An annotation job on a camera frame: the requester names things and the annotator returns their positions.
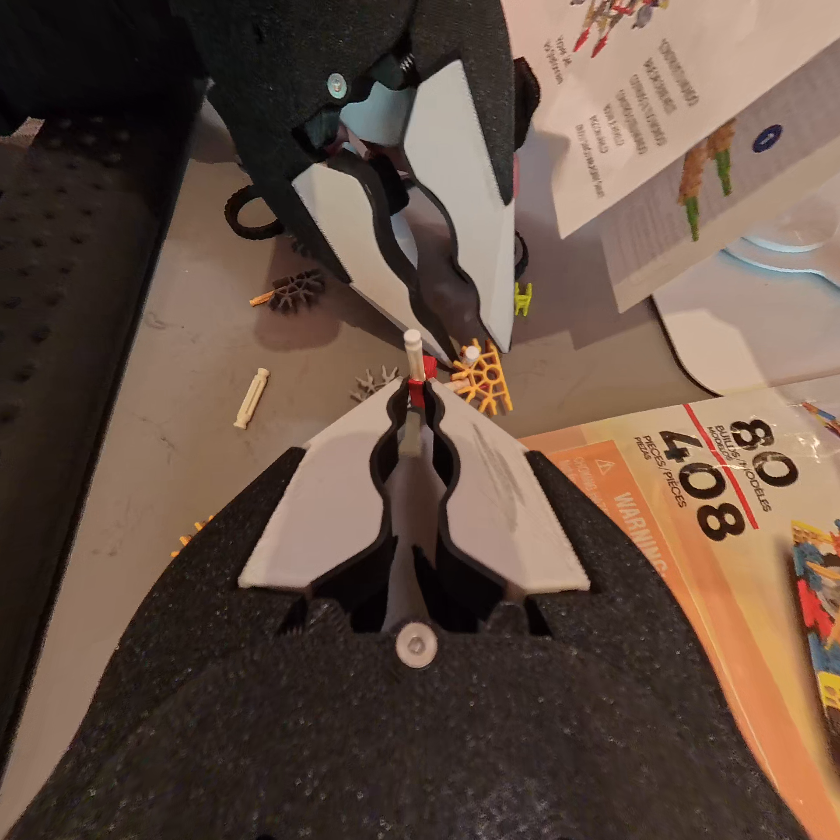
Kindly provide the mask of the black rubber tyre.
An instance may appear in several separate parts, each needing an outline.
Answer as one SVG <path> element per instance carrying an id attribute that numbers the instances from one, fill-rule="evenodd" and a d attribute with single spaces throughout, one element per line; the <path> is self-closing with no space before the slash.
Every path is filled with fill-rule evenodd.
<path id="1" fill-rule="evenodd" d="M 246 226 L 239 222 L 238 216 L 244 206 L 258 198 L 261 198 L 261 195 L 254 184 L 240 188 L 228 198 L 224 207 L 224 217 L 232 231 L 248 241 L 262 241 L 285 234 L 285 225 L 276 218 L 271 223 L 261 226 Z"/>

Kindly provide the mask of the colourful construction toy bag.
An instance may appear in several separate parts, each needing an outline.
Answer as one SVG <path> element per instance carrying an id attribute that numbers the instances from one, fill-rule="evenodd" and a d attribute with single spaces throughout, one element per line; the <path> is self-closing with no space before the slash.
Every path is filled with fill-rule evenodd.
<path id="1" fill-rule="evenodd" d="M 569 524 L 595 648 L 710 682 L 810 838 L 838 838 L 838 375 L 522 437 L 613 528 Z"/>

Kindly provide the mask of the red and yellow connector cluster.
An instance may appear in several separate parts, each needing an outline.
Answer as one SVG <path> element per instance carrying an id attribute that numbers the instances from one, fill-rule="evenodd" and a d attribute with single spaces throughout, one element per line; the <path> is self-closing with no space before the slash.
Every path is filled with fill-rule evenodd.
<path id="1" fill-rule="evenodd" d="M 461 348 L 455 372 L 451 374 L 447 386 L 489 417 L 497 415 L 500 407 L 505 413 L 513 410 L 500 354 L 490 339 L 483 344 L 472 339 L 471 344 Z"/>

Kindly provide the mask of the short white toy rod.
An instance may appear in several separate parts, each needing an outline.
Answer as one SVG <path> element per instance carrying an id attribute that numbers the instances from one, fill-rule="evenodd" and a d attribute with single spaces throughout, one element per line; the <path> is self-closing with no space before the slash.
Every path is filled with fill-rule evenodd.
<path id="1" fill-rule="evenodd" d="M 246 428 L 250 424 L 256 412 L 256 408 L 259 404 L 260 398 L 264 390 L 266 389 L 269 377 L 270 372 L 266 368 L 258 368 L 251 383 L 248 386 L 248 390 L 245 394 L 244 400 L 241 403 L 236 415 L 236 419 L 234 420 L 234 427 L 236 427 L 237 429 L 246 430 Z"/>

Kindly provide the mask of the grey connector with yellow rod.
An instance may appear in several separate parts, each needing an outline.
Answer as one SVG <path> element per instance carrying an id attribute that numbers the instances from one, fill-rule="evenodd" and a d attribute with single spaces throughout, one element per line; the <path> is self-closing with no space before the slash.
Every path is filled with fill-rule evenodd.
<path id="1" fill-rule="evenodd" d="M 272 283 L 267 306 L 272 311 L 297 312 L 299 307 L 317 303 L 326 284 L 320 269 L 307 269 L 294 276 L 284 276 Z"/>

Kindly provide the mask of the yellow half-round connector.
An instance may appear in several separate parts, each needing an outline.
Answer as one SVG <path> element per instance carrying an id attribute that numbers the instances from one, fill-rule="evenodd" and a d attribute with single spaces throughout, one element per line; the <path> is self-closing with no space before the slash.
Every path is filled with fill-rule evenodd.
<path id="1" fill-rule="evenodd" d="M 183 551 L 184 547 L 186 547 L 189 544 L 189 542 L 192 541 L 200 531 L 204 530 L 208 523 L 213 519 L 214 515 L 211 515 L 210 517 L 204 520 L 195 521 L 192 525 L 192 531 L 187 534 L 183 534 L 179 537 L 180 547 L 171 552 L 171 559 L 175 559 L 178 556 L 178 554 L 181 551 Z"/>

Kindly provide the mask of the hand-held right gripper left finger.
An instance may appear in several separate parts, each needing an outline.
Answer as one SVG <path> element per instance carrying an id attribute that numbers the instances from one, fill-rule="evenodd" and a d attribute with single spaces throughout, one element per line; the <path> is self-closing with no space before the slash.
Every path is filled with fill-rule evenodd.
<path id="1" fill-rule="evenodd" d="M 240 587 L 301 592 L 374 546 L 389 518 L 375 452 L 398 427 L 392 401 L 405 397 L 403 381 L 393 381 L 310 438 Z"/>

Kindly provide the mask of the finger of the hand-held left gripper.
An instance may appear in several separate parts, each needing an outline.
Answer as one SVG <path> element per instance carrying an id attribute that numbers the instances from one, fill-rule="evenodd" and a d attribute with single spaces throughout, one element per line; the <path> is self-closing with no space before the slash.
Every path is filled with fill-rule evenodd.
<path id="1" fill-rule="evenodd" d="M 380 176 L 364 161 L 312 164 L 292 183 L 351 287 L 445 364 L 454 345 L 430 308 L 417 269 L 397 243 Z"/>
<path id="2" fill-rule="evenodd" d="M 508 352 L 514 320 L 514 203 L 501 198 L 461 60 L 422 81 L 403 135 L 416 183 L 441 208 L 457 267 L 474 284 L 479 320 Z"/>

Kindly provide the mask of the red corner connector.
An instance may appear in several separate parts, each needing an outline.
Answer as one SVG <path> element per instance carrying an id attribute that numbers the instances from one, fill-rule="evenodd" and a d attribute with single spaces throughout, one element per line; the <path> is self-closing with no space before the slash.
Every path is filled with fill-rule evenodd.
<path id="1" fill-rule="evenodd" d="M 422 382 L 427 381 L 434 381 L 437 378 L 437 367 L 438 362 L 435 357 L 432 355 L 423 354 L 423 368 L 424 368 L 424 379 L 417 380 L 414 378 L 408 379 L 408 389 L 409 389 L 409 396 L 411 400 L 411 405 L 413 407 L 417 407 L 420 409 L 425 409 L 425 392 L 424 387 L 425 385 Z"/>

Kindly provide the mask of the instruction sheet with model pictures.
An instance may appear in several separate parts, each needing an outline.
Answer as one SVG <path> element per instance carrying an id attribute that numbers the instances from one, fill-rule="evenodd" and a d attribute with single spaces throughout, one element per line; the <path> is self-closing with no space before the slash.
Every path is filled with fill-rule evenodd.
<path id="1" fill-rule="evenodd" d="M 838 40 L 838 1 L 506 1 L 562 238 Z"/>

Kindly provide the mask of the person's left forearm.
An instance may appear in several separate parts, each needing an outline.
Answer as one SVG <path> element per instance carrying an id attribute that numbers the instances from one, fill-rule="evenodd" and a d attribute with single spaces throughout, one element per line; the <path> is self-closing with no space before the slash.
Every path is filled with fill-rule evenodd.
<path id="1" fill-rule="evenodd" d="M 205 76 L 186 23 L 158 1 L 2 1 L 1 131 Z"/>

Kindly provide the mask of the dark dotted surface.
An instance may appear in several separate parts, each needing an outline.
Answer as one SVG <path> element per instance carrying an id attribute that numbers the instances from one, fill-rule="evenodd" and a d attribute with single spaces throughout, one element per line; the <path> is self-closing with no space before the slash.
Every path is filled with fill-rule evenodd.
<path id="1" fill-rule="evenodd" d="M 46 120 L 3 192 L 2 768 L 202 99 Z"/>

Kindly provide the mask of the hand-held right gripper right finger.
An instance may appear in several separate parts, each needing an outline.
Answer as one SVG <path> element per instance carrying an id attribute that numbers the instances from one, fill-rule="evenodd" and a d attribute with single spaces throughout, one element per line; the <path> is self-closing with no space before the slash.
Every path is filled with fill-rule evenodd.
<path id="1" fill-rule="evenodd" d="M 426 382 L 438 515 L 447 551 L 525 595 L 588 591 L 590 580 L 516 438 L 439 382 Z"/>

